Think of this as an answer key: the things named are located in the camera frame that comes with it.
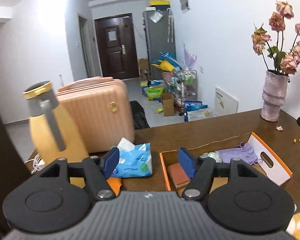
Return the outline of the blue white package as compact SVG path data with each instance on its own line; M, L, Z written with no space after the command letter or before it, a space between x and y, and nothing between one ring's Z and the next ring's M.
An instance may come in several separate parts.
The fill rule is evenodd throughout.
M201 101L184 101L184 121L196 121L213 117L212 109Z

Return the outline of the blue soft tissue pack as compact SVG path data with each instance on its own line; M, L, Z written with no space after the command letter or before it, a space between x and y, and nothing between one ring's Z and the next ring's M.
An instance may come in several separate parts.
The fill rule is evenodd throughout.
M111 176L115 178L141 178L153 174L150 143L134 145L122 138L117 145L119 162Z

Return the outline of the yellow blue toy clutter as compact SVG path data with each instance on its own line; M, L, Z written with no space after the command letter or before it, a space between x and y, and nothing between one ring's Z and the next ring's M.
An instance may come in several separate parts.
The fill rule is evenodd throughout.
M162 52L160 52L159 58L151 63L151 66L168 73L174 72L175 68L181 67L172 53Z

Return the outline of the pink textured vase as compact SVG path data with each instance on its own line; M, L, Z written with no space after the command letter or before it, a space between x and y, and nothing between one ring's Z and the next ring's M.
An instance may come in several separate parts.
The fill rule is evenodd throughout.
M275 74L274 71L266 72L263 86L263 107L261 117L269 122L277 122L281 107L285 104L287 95L288 76Z

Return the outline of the dried pink roses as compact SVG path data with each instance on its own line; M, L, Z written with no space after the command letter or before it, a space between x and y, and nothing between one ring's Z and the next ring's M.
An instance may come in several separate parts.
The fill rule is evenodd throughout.
M268 21L271 31L275 33L275 43L270 44L271 35L262 25L255 26L251 35L253 51L262 57L267 71L290 76L297 73L300 65L300 23L294 25L294 41L285 50L286 21L294 18L293 6L287 1L276 1L275 5L275 11Z

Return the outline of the black bag on floor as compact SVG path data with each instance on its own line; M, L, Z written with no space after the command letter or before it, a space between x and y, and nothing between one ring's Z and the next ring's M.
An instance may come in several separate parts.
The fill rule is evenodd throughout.
M135 100L130 101L135 130L150 128L143 107Z

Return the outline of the pink suitcase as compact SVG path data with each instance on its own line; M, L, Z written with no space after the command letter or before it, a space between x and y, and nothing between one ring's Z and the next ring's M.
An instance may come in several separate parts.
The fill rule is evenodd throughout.
M76 123L89 153L107 151L122 138L134 142L132 109L122 80L78 80L59 88L56 98Z

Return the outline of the white flat board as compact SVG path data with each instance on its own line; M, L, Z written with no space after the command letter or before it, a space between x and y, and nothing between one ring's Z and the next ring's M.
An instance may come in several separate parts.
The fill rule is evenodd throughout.
M227 92L216 87L215 90L215 116L235 114L238 111L238 100Z

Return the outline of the yellow thermos jug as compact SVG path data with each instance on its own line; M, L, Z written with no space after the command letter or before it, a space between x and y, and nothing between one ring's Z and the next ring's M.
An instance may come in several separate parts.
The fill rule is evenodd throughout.
M89 157L78 127L57 100L51 81L32 85L23 96L30 112L31 138L46 165L58 158L80 163Z

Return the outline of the green snack bag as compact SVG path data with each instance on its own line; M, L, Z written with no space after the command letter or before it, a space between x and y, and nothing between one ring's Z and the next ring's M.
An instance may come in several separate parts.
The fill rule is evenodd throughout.
M149 101L160 101L163 91L164 88L162 86L147 87L145 89L146 97Z

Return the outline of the yellow white plush toy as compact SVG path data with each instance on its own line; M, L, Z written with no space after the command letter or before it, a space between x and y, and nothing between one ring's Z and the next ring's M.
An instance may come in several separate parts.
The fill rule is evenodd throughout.
M286 232L295 239L300 240L300 212L295 213L290 220Z

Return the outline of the small brown cardboard box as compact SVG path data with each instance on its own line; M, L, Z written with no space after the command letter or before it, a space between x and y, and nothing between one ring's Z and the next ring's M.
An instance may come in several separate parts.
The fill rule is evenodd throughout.
M174 115L174 95L171 93L162 93L161 95L162 108L164 116Z

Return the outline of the purple drawstring pouch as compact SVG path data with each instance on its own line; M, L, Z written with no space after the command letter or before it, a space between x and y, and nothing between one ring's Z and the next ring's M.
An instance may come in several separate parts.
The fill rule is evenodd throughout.
M234 148L217 150L218 156L223 163L230 163L231 159L237 158L245 161L248 165L260 164L263 160L257 156L254 149L248 143L241 142Z

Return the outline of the yellow box on fridge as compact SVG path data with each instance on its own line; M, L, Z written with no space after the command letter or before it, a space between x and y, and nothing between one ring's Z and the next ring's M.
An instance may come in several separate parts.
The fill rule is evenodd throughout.
M170 6L170 2L166 0L151 0L149 2L150 7L156 7L156 6Z

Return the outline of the iridescent plastic bag ball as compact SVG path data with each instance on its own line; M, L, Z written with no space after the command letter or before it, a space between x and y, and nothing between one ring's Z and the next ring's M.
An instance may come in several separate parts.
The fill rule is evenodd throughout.
M212 158L214 159L217 163L222 163L222 158L219 156L219 153L217 151L215 152L209 152L209 153L203 153L201 158Z

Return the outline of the dark brown entry door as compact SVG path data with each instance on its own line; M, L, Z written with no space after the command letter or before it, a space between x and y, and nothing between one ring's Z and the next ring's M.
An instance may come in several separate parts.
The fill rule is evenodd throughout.
M94 23L103 76L120 80L138 78L132 14L99 18Z

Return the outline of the terracotta sponge block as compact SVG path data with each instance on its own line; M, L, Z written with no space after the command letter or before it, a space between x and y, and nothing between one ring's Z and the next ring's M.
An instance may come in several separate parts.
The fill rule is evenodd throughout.
M167 171L177 190L185 188L190 182L190 179L179 163L168 166Z

